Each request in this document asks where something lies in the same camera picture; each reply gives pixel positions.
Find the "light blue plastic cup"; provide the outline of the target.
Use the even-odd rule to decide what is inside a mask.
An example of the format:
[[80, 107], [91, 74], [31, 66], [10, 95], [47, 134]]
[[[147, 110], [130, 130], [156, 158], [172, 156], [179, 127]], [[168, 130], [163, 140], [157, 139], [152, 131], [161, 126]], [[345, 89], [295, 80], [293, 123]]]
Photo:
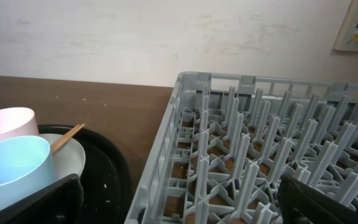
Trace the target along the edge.
[[47, 140], [19, 136], [0, 142], [0, 210], [56, 181]]

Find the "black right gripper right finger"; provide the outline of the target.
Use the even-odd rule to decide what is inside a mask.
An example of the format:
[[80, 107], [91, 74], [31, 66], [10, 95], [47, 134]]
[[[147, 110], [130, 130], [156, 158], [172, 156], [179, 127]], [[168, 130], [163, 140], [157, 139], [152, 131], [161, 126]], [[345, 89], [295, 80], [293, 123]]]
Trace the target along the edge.
[[283, 177], [278, 204], [284, 224], [358, 224], [358, 214], [306, 184]]

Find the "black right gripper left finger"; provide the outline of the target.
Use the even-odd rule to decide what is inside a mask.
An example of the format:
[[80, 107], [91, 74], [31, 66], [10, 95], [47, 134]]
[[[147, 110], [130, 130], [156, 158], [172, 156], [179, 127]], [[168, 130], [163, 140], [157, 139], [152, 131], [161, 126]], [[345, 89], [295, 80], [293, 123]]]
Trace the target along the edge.
[[76, 223], [84, 192], [77, 174], [70, 174], [0, 211], [0, 224]]

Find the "pink plastic cup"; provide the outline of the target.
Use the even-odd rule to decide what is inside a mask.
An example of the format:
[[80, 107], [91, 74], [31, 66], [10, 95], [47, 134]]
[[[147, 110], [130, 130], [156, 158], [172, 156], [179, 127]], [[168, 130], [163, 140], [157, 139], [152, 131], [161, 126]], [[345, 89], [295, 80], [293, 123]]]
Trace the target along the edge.
[[18, 136], [39, 134], [34, 110], [25, 107], [0, 110], [0, 142]]

